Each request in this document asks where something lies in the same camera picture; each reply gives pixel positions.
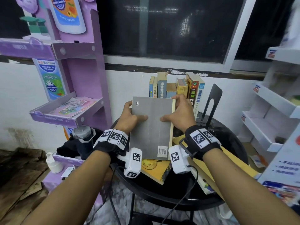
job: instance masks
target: white wall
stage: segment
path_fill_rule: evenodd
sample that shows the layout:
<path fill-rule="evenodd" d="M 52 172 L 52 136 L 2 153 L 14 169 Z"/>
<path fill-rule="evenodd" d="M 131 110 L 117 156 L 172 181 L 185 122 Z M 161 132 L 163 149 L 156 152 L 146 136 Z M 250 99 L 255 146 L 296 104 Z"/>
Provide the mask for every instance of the white wall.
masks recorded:
<path fill-rule="evenodd" d="M 148 96 L 148 82 L 154 73 L 107 70 L 112 120 L 121 114 L 125 102 L 133 96 Z M 62 126 L 31 119 L 28 112 L 48 102 L 38 72 L 33 65 L 0 63 L 0 149 L 29 147 L 54 152 L 65 142 Z M 216 83 L 222 90 L 214 117 L 238 134 L 242 110 L 249 110 L 255 93 L 250 80 L 203 77 L 205 90 L 201 98 L 203 111 L 210 89 Z M 168 75 L 168 82 L 175 82 Z"/>

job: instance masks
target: black bookend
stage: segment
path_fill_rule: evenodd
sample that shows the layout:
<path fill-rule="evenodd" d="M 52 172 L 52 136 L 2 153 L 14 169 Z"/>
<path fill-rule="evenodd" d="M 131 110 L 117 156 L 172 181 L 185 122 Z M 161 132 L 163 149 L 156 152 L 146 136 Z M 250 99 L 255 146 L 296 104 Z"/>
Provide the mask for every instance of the black bookend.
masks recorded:
<path fill-rule="evenodd" d="M 211 99 L 213 99 L 214 100 L 214 105 L 212 106 L 212 111 L 210 112 L 210 115 L 208 117 L 207 123 L 205 125 L 206 129 L 208 129 L 208 127 L 210 125 L 210 122 L 212 121 L 212 117 L 214 116 L 214 113 L 215 113 L 216 108 L 217 108 L 217 106 L 219 104 L 219 101 L 220 101 L 220 99 L 222 97 L 222 94 L 223 94 L 222 89 L 219 88 L 216 84 L 214 84 L 212 86 L 212 89 L 211 89 L 210 94 L 208 96 L 208 100 L 206 102 L 205 109 L 204 109 L 202 117 L 201 117 L 201 123 L 202 123 L 203 120 L 204 120 L 204 117 L 205 117 L 205 114 L 206 114 L 209 102 L 211 101 Z"/>

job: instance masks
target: round black table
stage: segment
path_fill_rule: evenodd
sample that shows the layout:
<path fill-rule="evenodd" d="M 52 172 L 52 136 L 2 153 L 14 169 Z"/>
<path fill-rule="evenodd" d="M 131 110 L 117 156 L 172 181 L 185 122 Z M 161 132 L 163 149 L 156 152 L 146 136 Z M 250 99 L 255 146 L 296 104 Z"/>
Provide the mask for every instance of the round black table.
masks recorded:
<path fill-rule="evenodd" d="M 208 115 L 206 115 L 204 120 L 200 122 L 201 116 L 202 113 L 199 112 L 197 117 L 197 125 L 205 128 Z M 248 164 L 247 154 L 242 143 L 226 126 L 219 121 L 212 119 L 208 130 L 219 139 L 224 148 Z M 183 133 L 180 130 L 174 128 L 173 136 L 177 137 L 182 134 Z M 114 170 L 117 166 L 124 165 L 125 162 L 117 159 L 111 164 L 111 167 Z M 178 201 L 186 194 L 187 190 L 191 188 L 195 181 L 195 178 L 190 172 L 179 175 L 175 174 L 173 170 L 170 171 L 163 185 L 160 185 L 142 173 L 140 173 L 137 178 L 134 179 L 126 178 L 122 169 L 117 169 L 115 173 L 120 181 L 134 194 L 146 201 L 165 208 L 173 208 L 175 204 L 177 204 Z M 190 194 L 176 207 L 176 210 L 193 212 L 197 210 L 213 208 L 223 203 L 224 201 L 217 193 L 205 195 L 200 186 L 195 185 Z"/>

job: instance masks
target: person's right hand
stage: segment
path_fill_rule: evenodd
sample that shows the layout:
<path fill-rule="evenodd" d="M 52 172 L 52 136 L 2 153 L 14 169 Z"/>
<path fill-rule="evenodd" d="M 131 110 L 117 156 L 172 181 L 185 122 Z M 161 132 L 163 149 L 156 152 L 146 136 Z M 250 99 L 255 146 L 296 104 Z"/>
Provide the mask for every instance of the person's right hand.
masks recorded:
<path fill-rule="evenodd" d="M 175 112 L 164 115 L 160 120 L 172 122 L 176 128 L 185 133 L 187 128 L 196 125 L 193 106 L 190 99 L 187 99 L 183 94 L 174 95 L 171 99 L 176 99 Z"/>

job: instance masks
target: barcode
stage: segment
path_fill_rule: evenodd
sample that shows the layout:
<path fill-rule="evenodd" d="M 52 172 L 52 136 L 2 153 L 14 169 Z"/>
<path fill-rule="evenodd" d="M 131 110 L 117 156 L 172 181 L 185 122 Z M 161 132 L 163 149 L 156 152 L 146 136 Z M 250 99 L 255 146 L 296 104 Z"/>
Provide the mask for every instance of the barcode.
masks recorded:
<path fill-rule="evenodd" d="M 168 147 L 167 146 L 158 146 L 157 157 L 167 158 L 168 155 Z"/>

